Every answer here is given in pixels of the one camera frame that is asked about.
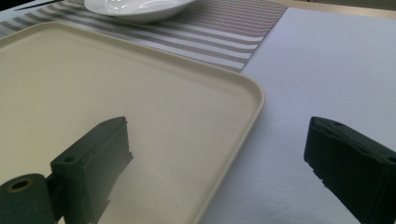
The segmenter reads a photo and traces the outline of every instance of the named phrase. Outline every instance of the plastic tray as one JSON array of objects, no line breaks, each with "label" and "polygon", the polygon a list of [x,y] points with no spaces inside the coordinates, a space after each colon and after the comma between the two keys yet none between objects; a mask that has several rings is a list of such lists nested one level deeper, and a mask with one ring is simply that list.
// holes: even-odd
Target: plastic tray
[{"label": "plastic tray", "polygon": [[0,39],[0,58],[2,183],[129,121],[134,160],[102,224],[197,223],[264,102],[237,73],[55,22]]}]

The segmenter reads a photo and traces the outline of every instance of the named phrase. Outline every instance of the tray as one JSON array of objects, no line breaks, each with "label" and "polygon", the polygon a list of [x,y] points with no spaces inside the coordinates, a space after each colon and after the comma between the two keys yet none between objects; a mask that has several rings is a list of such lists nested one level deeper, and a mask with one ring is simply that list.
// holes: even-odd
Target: tray
[{"label": "tray", "polygon": [[125,116],[134,160],[100,223],[197,223],[264,103],[247,77],[56,22],[0,39],[0,181],[48,175]]}]

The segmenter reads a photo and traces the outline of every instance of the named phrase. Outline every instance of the hole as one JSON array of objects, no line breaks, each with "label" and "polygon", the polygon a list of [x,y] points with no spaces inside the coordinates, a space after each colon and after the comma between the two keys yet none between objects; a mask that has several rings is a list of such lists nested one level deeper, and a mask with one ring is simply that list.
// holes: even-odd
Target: hole
[{"label": "hole", "polygon": [[396,163],[396,158],[394,158],[394,157],[389,157],[388,160],[391,161],[391,162]]},{"label": "hole", "polygon": [[66,157],[66,158],[64,158],[64,162],[72,162],[72,161],[74,161],[76,158],[74,158],[74,157]]},{"label": "hole", "polygon": [[22,179],[8,186],[7,190],[10,193],[16,193],[29,188],[33,184],[33,179]]}]

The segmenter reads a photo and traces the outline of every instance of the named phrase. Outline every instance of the placemat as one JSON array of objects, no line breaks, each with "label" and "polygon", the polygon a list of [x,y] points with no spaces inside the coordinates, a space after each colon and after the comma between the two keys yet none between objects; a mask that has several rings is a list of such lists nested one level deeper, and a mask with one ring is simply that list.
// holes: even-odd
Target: placemat
[{"label": "placemat", "polygon": [[60,21],[238,72],[286,9],[264,0],[198,0],[168,21],[131,24],[66,0],[2,21],[0,32]]}]

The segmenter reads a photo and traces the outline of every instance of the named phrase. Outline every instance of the beige tray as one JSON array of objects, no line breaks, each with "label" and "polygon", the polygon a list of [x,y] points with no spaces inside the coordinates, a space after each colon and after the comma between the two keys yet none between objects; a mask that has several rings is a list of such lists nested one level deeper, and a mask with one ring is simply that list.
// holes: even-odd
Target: beige tray
[{"label": "beige tray", "polygon": [[252,80],[59,23],[0,39],[0,181],[50,174],[97,123],[125,116],[134,160],[101,224],[197,223],[263,106]]}]

